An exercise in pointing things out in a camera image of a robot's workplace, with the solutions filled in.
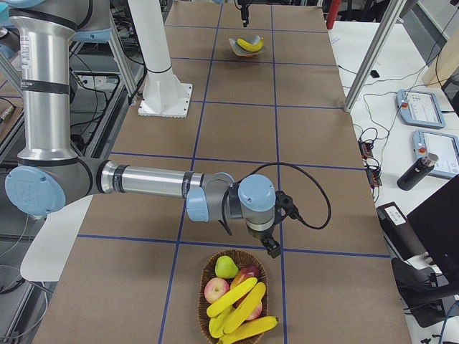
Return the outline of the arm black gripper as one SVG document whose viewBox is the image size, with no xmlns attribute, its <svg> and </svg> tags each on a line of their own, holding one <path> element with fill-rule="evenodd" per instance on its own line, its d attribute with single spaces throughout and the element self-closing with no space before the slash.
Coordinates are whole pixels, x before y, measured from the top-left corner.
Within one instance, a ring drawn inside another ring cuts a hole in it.
<svg viewBox="0 0 459 344">
<path fill-rule="evenodd" d="M 250 23 L 250 0 L 235 0 L 235 6 L 240 11 L 243 27 L 248 27 Z"/>
<path fill-rule="evenodd" d="M 273 237 L 273 230 L 268 229 L 265 231 L 255 231 L 253 229 L 248 229 L 250 235 L 258 240 L 260 240 L 261 244 L 266 249 L 268 255 L 275 259 L 280 256 L 281 248 L 280 244 L 275 240 Z"/>
</svg>

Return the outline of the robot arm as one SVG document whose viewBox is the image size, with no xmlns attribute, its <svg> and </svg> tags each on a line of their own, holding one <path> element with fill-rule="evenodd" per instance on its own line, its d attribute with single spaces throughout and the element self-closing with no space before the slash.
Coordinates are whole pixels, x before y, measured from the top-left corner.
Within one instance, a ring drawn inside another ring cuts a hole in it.
<svg viewBox="0 0 459 344">
<path fill-rule="evenodd" d="M 280 222 L 271 180 L 252 173 L 235 181 L 204 174 L 133 167 L 79 156 L 70 140 L 69 43 L 107 42 L 112 36 L 108 1 L 7 1 L 20 34 L 25 147 L 5 180 L 21 211 L 46 216 L 93 194 L 140 193 L 179 197 L 192 221 L 244 219 L 271 257 L 280 254 L 273 230 Z"/>
</svg>

